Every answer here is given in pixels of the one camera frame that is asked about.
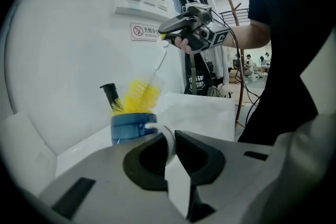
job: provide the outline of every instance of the finger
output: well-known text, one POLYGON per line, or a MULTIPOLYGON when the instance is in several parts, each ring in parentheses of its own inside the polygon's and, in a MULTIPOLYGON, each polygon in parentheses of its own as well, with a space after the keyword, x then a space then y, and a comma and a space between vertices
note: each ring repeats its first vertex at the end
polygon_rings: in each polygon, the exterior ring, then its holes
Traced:
POLYGON ((182 38, 181 37, 176 37, 175 38, 175 46, 177 47, 181 47, 181 42, 182 42, 182 38))
POLYGON ((191 52, 191 47, 190 47, 190 46, 187 46, 187 47, 185 48, 185 52, 186 52, 187 54, 190 54, 190 52, 191 52))
POLYGON ((185 38, 185 39, 182 40, 182 43, 181 43, 181 46, 180 46, 181 50, 186 51, 187 45, 188 45, 188 40, 185 38))

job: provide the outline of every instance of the no smoking symbol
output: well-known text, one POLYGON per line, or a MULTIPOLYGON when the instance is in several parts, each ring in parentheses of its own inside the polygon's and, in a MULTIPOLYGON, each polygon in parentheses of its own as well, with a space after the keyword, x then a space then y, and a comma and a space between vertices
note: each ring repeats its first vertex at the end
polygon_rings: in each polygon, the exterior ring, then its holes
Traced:
POLYGON ((133 27, 133 32, 137 35, 137 36, 142 36, 143 35, 143 29, 140 26, 134 26, 133 27))

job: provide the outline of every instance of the floor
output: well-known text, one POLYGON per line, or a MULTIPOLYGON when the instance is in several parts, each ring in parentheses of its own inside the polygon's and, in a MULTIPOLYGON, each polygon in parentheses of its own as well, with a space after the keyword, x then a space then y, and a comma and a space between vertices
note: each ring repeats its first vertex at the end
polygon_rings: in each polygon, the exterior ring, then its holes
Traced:
MULTIPOLYGON (((256 80, 252 81, 251 78, 246 78, 246 84, 247 84, 247 88, 249 89, 249 91, 260 95, 266 85, 266 80, 267 80, 267 75, 265 75, 263 78, 257 78, 256 80)), ((239 89, 240 85, 234 85, 234 88, 239 89)), ((243 126, 245 126, 245 122, 246 122, 246 117, 248 114, 248 111, 250 110, 252 103, 251 101, 248 99, 248 97, 246 96, 246 92, 244 92, 244 104, 241 106, 242 109, 240 110, 240 115, 239 115, 239 122, 240 124, 242 124, 243 126)), ((254 96, 252 94, 250 94, 251 100, 254 102, 255 99, 253 98, 254 96)), ((234 98, 236 100, 239 100, 239 94, 234 95, 234 98)), ((251 117, 252 113, 255 111, 256 106, 253 106, 250 114, 249 114, 249 118, 251 117)), ((236 128, 235 130, 235 141, 238 141, 239 137, 241 136, 241 134, 243 133, 244 128, 241 127, 240 125, 236 128)))

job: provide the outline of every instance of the blue container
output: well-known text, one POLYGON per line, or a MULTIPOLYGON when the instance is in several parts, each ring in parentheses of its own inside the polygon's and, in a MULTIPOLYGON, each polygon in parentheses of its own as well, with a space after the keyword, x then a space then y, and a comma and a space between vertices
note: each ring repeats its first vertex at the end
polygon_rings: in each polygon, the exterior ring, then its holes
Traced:
POLYGON ((155 114, 135 113, 113 116, 111 118, 112 145, 123 144, 156 130, 146 129, 146 123, 158 122, 155 114))

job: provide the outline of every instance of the white handle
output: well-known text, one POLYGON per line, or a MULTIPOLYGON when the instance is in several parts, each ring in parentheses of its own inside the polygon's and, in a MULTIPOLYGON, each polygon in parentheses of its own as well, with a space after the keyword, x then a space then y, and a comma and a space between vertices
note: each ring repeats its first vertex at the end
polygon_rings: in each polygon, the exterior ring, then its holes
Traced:
POLYGON ((169 130, 168 127, 159 124, 159 123, 146 123, 145 125, 146 129, 152 129, 156 128, 158 129, 166 138, 167 144, 168 144, 168 156, 167 156, 167 161, 166 165, 168 165, 173 158, 175 157, 176 154, 176 142, 175 142, 175 135, 171 130, 169 130))

